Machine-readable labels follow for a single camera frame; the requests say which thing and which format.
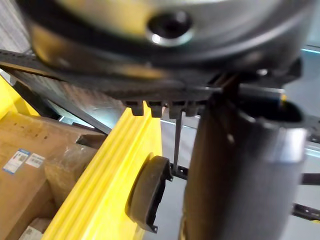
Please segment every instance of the barcode label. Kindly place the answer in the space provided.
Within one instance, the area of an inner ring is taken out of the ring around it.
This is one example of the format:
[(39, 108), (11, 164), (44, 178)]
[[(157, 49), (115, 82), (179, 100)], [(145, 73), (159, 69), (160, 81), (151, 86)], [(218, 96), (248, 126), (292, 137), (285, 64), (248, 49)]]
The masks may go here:
[(14, 174), (20, 166), (25, 162), (25, 160), (29, 157), (30, 152), (19, 149), (13, 157), (3, 166), (3, 170), (10, 174)]
[(43, 234), (32, 226), (28, 226), (19, 240), (41, 240)]
[(28, 158), (28, 160), (25, 163), (29, 164), (35, 168), (39, 168), (44, 163), (45, 159), (46, 158), (43, 156), (32, 153), (31, 156)]

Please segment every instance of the yellow metal frame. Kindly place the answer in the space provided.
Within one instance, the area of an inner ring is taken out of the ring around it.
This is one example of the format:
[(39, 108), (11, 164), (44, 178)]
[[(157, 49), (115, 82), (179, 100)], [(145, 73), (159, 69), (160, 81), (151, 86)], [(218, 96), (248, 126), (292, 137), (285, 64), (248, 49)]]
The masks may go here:
[(10, 85), (0, 76), (0, 119), (7, 112), (38, 116), (34, 110)]
[[(0, 119), (9, 111), (38, 115), (0, 79)], [(153, 156), (162, 155), (160, 119), (126, 109), (72, 192), (43, 240), (141, 240), (144, 231), (125, 214), (136, 177)]]

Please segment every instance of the black plastic bracket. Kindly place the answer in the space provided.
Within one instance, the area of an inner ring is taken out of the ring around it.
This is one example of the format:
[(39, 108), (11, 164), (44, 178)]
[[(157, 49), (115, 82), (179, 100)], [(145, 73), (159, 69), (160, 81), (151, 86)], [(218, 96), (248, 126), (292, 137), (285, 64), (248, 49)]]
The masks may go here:
[(320, 210), (300, 204), (294, 204), (292, 215), (309, 221), (320, 221)]
[(152, 233), (158, 231), (154, 222), (166, 180), (173, 180), (169, 159), (153, 157), (140, 170), (126, 204), (125, 213), (128, 217), (139, 227)]

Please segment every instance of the cardboard box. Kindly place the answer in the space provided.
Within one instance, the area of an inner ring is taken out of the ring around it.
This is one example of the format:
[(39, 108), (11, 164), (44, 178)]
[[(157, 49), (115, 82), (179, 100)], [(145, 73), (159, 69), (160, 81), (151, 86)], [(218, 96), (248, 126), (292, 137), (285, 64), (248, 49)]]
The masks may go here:
[(58, 208), (64, 203), (96, 152), (92, 147), (70, 144), (65, 147), (65, 151), (47, 158), (44, 164), (45, 176)]
[(86, 136), (97, 142), (106, 138), (97, 132), (18, 113), (8, 113), (0, 120), (0, 240), (19, 239), (37, 217), (53, 218), (57, 209), (44, 161), (63, 154), (66, 146), (76, 145)]
[(44, 234), (47, 228), (49, 227), (49, 224), (51, 223), (52, 219), (50, 218), (40, 218), (37, 217), (30, 223), (30, 227), (33, 227), (34, 229), (38, 230), (40, 233)]

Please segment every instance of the black metal bar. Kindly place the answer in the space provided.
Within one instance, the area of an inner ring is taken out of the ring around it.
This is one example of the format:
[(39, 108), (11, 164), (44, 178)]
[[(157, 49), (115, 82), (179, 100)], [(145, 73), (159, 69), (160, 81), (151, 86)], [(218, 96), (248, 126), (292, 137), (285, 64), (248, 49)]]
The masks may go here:
[(320, 186), (320, 173), (305, 173), (302, 177), (302, 185)]
[(54, 104), (58, 105), (59, 107), (63, 108), (67, 112), (75, 115), (79, 119), (83, 120), (84, 122), (90, 124), (91, 126), (95, 127), (96, 129), (100, 130), (101, 132), (105, 134), (109, 134), (111, 132), (111, 128), (107, 127), (100, 121), (96, 120), (94, 117), (89, 115), (88, 113), (84, 112), (77, 106), (73, 105), (70, 101), (67, 101), (66, 99), (54, 94), (52, 91), (47, 89), (46, 87), (35, 84), (35, 82), (29, 78), (25, 74), (21, 74), (18, 71), (12, 71), (12, 70), (6, 70), (10, 75), (14, 76), (18, 81), (21, 81), (22, 83), (29, 86), (31, 89), (33, 89), (37, 94), (42, 96), (43, 98), (46, 98), (53, 102)]
[(49, 67), (41, 63), (36, 56), (0, 49), (0, 67), (18, 70), (30, 74), (56, 78)]
[(58, 120), (61, 116), (57, 114), (41, 96), (31, 91), (28, 87), (17, 81), (11, 86), (31, 107), (42, 117)]
[[(173, 169), (174, 169), (173, 163), (170, 163), (170, 168), (173, 172)], [(189, 168), (178, 165), (177, 172), (173, 172), (172, 175), (179, 179), (188, 180), (188, 172), (189, 172)]]
[(173, 174), (176, 174), (178, 172), (178, 158), (179, 158), (181, 127), (182, 127), (182, 112), (179, 113), (179, 117), (176, 119), (176, 124), (175, 124)]
[(309, 221), (320, 221), (320, 210), (300, 204), (294, 204), (292, 215)]

